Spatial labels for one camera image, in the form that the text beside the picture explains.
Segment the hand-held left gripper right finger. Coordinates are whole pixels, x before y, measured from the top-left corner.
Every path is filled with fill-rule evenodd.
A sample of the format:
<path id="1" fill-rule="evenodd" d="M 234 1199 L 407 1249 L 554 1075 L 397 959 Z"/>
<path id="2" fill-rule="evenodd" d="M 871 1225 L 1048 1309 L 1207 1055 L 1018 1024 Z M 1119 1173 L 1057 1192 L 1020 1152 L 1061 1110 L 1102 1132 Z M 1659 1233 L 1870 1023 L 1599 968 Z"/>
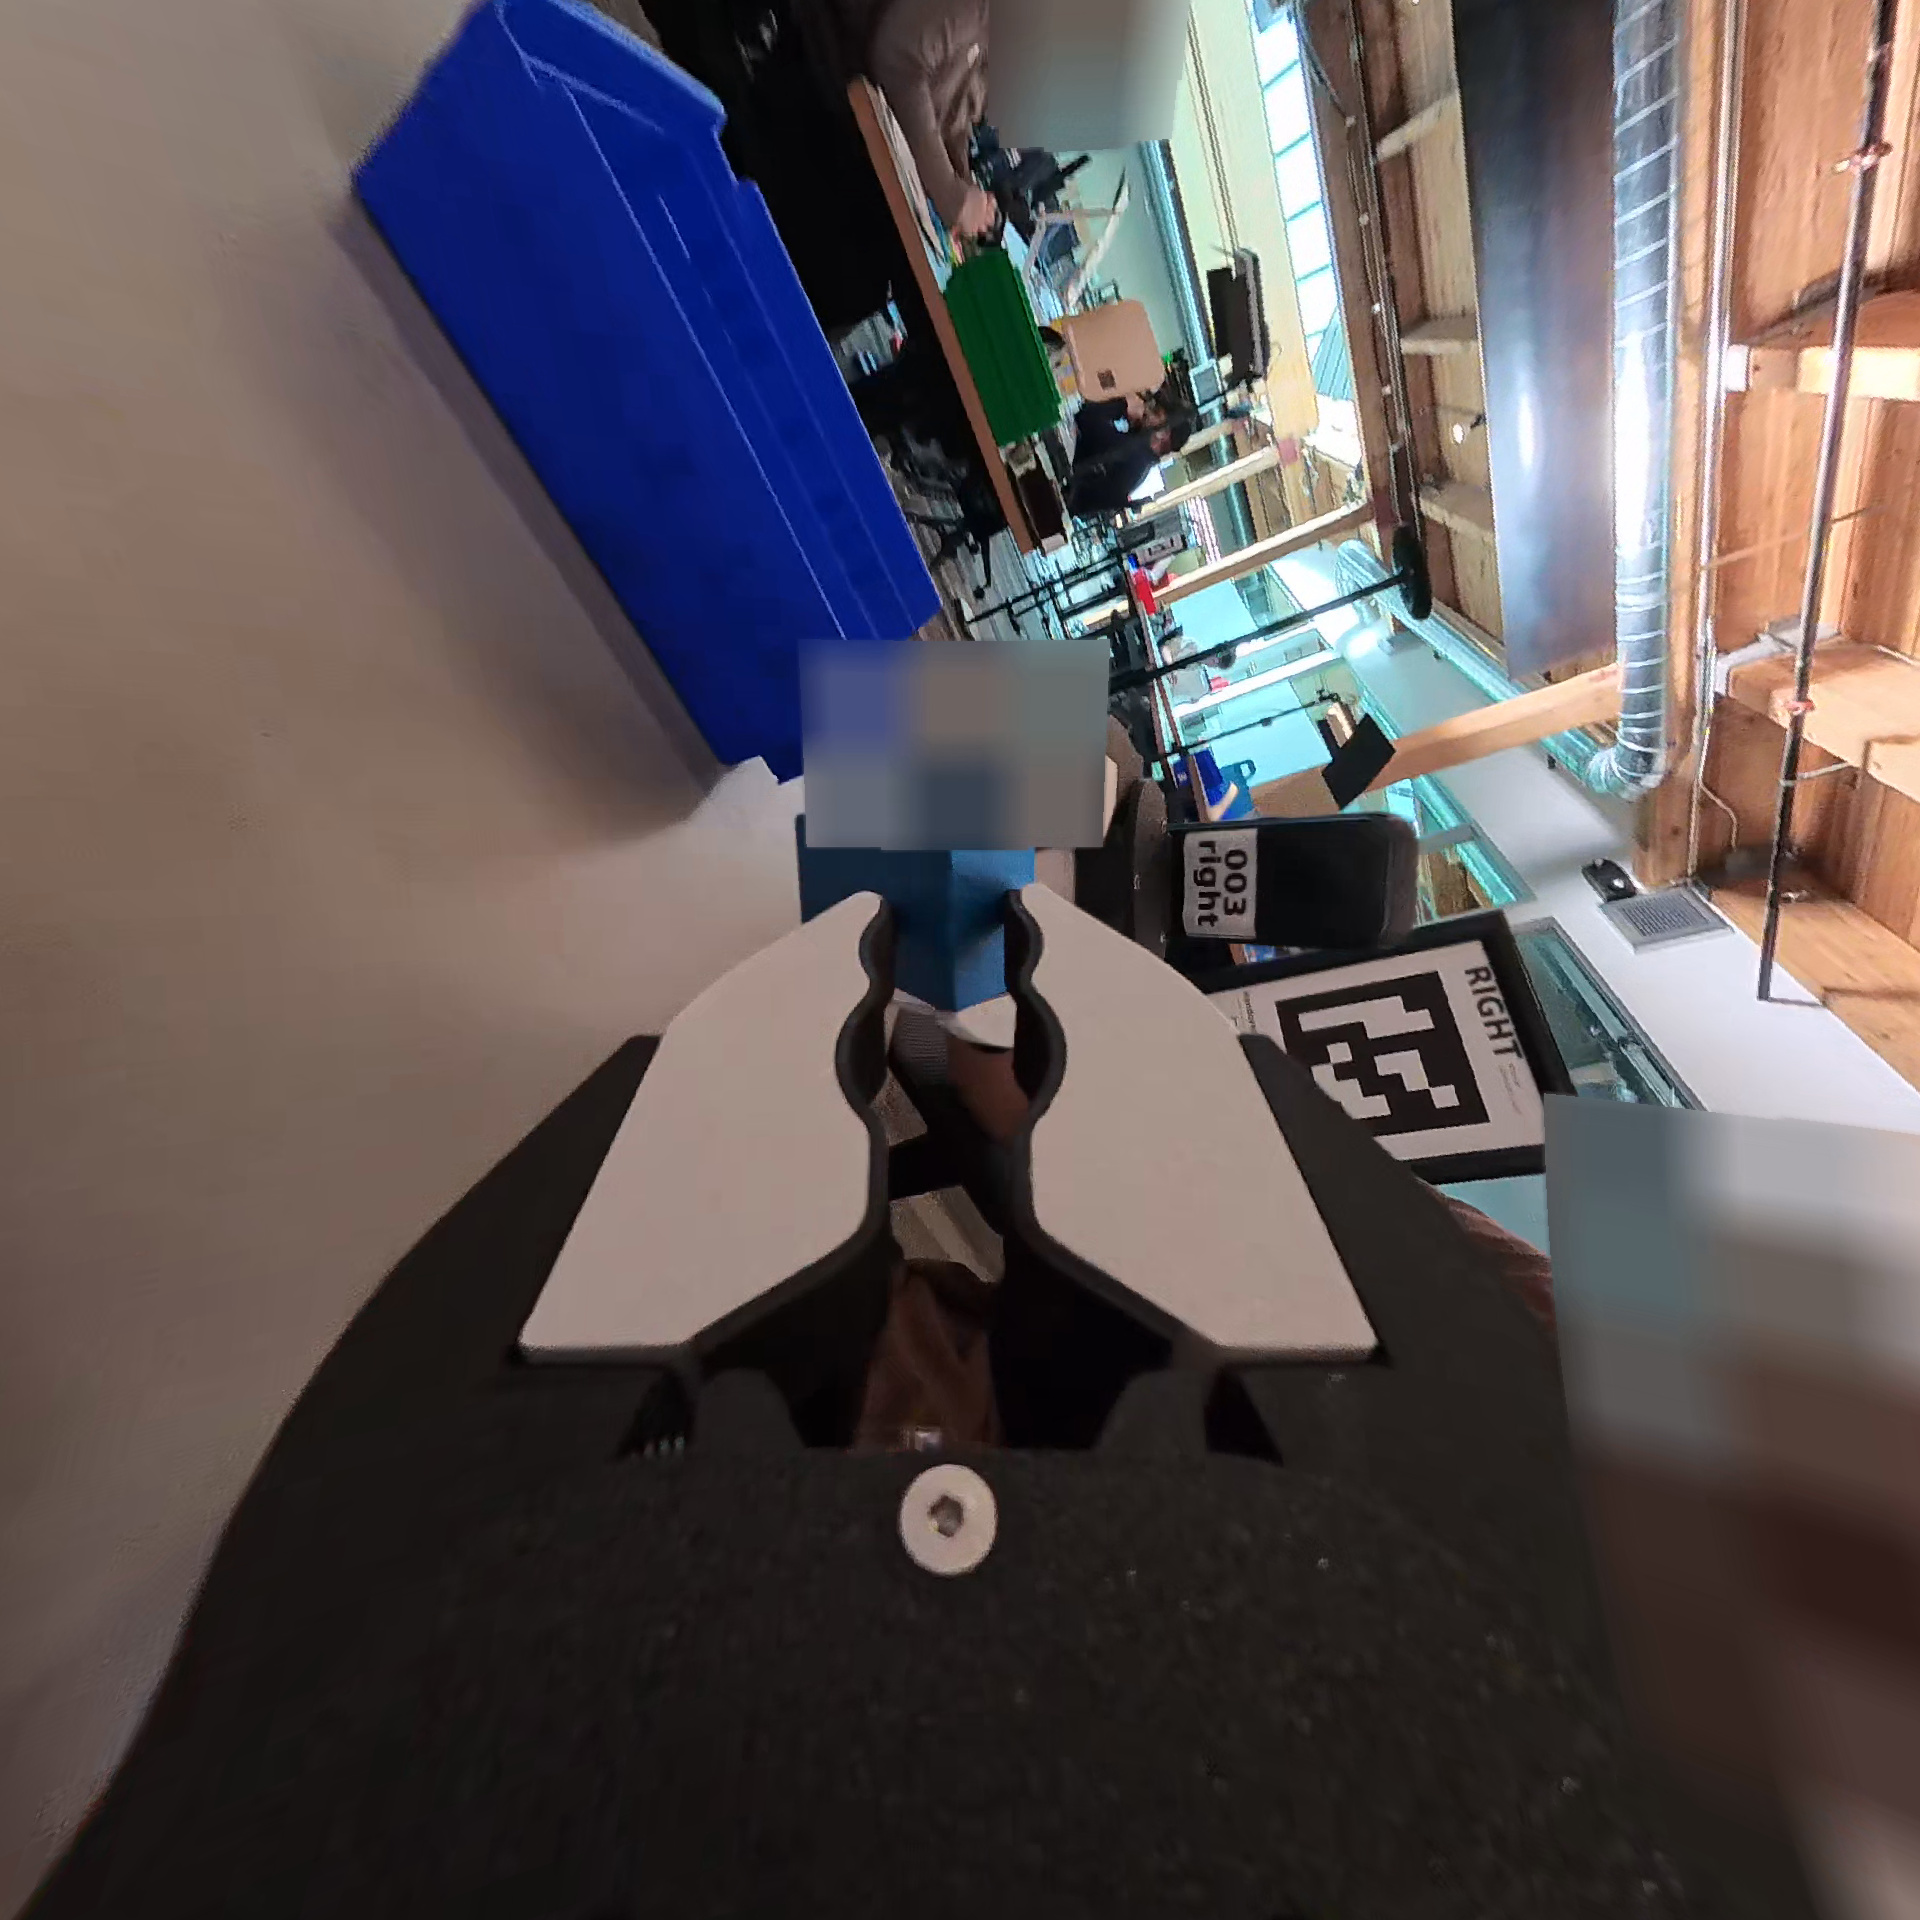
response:
<path id="1" fill-rule="evenodd" d="M 1374 1325 L 1237 1024 L 1051 887 L 1008 896 L 1005 943 L 1039 1246 L 1218 1355 L 1370 1358 Z"/>

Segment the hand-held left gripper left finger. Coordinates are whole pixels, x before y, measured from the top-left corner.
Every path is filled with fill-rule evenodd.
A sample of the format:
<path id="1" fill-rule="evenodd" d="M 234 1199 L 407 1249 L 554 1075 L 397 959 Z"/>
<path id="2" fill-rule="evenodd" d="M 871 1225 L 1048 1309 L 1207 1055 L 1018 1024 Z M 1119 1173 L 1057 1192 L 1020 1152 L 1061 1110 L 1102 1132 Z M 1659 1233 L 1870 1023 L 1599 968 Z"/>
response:
<path id="1" fill-rule="evenodd" d="M 877 1117 L 892 909 L 850 895 L 737 963 L 666 1027 L 519 1355 L 864 1370 L 892 1271 Z"/>

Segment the blue wooden block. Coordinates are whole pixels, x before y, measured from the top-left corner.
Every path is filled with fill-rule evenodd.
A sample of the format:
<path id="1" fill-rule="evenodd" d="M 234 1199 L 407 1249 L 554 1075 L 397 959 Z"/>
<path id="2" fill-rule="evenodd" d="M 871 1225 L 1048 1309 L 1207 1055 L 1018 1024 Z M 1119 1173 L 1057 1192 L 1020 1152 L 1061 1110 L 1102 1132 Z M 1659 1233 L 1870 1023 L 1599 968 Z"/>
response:
<path id="1" fill-rule="evenodd" d="M 1001 899 L 1039 874 L 1027 849 L 812 848 L 799 821 L 799 896 L 812 921 L 857 891 L 892 909 L 894 990 L 954 1014 L 1008 993 Z"/>

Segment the blue plastic bin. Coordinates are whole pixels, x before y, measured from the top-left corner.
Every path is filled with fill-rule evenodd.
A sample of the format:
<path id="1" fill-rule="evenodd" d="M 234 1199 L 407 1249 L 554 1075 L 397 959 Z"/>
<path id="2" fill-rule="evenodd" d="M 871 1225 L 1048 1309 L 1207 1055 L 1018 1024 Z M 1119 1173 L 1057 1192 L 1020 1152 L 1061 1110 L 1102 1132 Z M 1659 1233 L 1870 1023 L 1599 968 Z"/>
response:
<path id="1" fill-rule="evenodd" d="M 943 611 L 721 101 L 590 4 L 473 4 L 353 187 L 708 749 Z"/>

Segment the grey desk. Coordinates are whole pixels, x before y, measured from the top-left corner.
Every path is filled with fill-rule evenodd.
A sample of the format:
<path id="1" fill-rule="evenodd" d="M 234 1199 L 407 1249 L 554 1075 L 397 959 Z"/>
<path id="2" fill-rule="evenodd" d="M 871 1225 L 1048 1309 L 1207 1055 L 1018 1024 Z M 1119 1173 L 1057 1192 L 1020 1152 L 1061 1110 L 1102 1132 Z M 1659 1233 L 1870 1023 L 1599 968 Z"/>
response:
<path id="1" fill-rule="evenodd" d="M 5 4 L 5 1910 L 399 1255 L 799 921 L 349 195 L 461 4 Z"/>

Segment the black framed board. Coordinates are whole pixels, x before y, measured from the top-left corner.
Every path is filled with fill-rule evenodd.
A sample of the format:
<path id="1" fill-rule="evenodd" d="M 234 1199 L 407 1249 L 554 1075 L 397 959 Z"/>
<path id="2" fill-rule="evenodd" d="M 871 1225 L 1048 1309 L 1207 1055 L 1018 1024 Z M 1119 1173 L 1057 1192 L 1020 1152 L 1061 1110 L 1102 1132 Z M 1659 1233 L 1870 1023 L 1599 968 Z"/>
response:
<path id="1" fill-rule="evenodd" d="M 1234 968 L 1205 993 L 1424 1181 L 1548 1172 L 1548 1102 L 1577 1084 L 1502 909 L 1378 952 Z"/>

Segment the person's brown clothing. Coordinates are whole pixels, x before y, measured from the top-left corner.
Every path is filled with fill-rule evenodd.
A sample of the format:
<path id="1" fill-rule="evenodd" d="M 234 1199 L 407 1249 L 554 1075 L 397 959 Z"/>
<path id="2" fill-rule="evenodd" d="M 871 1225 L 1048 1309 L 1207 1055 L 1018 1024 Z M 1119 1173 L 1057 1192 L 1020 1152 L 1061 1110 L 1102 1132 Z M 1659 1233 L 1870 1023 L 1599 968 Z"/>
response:
<path id="1" fill-rule="evenodd" d="M 857 1453 L 967 1453 L 1005 1440 L 995 1387 L 1000 1284 L 957 1259 L 906 1256 L 868 1355 Z"/>

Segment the cardboard box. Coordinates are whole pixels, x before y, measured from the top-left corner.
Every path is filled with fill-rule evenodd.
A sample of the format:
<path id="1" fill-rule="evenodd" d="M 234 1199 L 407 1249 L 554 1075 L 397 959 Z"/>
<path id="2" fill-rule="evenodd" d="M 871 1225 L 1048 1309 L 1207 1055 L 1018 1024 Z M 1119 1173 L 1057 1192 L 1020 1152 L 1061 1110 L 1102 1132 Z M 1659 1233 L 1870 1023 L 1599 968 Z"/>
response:
<path id="1" fill-rule="evenodd" d="M 1072 390 L 1082 401 L 1153 393 L 1167 362 L 1141 299 L 1107 299 L 1051 321 Z"/>

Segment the green plastic bin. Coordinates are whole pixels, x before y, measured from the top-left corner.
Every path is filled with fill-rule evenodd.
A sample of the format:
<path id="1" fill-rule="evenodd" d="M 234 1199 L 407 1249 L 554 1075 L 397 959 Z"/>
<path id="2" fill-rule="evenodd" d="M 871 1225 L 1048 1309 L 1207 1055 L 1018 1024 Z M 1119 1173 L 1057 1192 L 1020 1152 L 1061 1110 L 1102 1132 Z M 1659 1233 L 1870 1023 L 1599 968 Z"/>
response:
<path id="1" fill-rule="evenodd" d="M 1054 431 L 1064 412 L 1060 379 L 1014 259 L 996 245 L 967 253 L 947 277 L 945 302 L 995 442 Z"/>

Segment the silver duct pipe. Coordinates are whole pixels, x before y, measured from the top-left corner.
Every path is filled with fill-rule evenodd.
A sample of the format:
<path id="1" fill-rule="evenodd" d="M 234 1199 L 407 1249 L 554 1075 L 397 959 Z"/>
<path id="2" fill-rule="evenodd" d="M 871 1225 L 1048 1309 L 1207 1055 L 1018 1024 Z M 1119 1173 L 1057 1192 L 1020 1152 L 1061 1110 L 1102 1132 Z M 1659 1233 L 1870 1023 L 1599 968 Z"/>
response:
<path id="1" fill-rule="evenodd" d="M 1613 4 L 1613 531 L 1620 715 L 1590 784 L 1617 802 L 1659 791 L 1672 754 L 1674 393 L 1690 3 Z"/>

